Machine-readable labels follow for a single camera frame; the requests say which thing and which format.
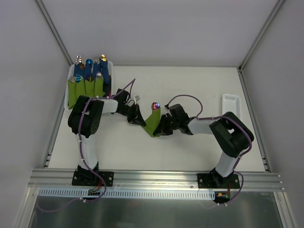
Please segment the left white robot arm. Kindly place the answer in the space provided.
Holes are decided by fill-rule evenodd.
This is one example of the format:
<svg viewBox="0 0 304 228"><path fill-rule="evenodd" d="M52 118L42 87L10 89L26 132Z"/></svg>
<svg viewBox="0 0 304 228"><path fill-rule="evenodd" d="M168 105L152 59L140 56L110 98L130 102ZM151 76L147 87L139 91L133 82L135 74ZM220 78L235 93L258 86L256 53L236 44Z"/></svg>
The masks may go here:
<svg viewBox="0 0 304 228"><path fill-rule="evenodd" d="M73 186L109 186L113 185L114 173L100 171L95 149L94 134L99 128L102 114L119 113L127 117L127 122L139 126L146 126L141 115L139 105L134 103L129 106L127 99L130 93L118 89L112 99L90 99L79 96L68 118L68 126L78 140L80 160L74 171Z"/></svg>

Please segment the green paper napkin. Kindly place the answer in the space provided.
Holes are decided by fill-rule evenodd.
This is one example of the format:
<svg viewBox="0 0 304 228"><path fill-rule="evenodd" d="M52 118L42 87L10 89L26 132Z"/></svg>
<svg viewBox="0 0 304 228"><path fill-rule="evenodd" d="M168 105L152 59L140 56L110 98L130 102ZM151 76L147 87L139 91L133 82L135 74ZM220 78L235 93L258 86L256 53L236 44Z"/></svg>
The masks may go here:
<svg viewBox="0 0 304 228"><path fill-rule="evenodd" d="M144 130L151 136L156 137L153 135L154 131L158 127L161 120L161 109L153 110L152 114L145 120L146 126L144 126Z"/></svg>

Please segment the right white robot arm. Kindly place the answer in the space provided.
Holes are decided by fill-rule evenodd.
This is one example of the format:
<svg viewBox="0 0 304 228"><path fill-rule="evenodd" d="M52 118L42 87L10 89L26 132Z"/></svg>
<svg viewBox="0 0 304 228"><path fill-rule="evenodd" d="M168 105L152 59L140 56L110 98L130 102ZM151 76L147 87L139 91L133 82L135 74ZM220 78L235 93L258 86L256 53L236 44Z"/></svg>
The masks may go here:
<svg viewBox="0 0 304 228"><path fill-rule="evenodd" d="M163 114L153 136L172 135L180 130L186 135L212 134L222 154L219 162L209 174L198 178L200 188L228 188L233 181L234 169L243 154L252 148L254 136L242 121L232 112L216 117L189 117L180 104L166 106L169 113Z"/></svg>

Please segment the iridescent spoon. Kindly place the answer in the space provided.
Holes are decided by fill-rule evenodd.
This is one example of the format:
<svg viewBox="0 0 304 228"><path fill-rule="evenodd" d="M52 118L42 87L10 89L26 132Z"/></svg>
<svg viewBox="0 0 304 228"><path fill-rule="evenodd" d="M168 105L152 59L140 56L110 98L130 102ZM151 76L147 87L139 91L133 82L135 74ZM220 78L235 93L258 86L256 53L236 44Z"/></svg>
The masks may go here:
<svg viewBox="0 0 304 228"><path fill-rule="evenodd" d="M152 104L152 110L158 110L156 104L157 104L157 102L154 102L154 103Z"/></svg>

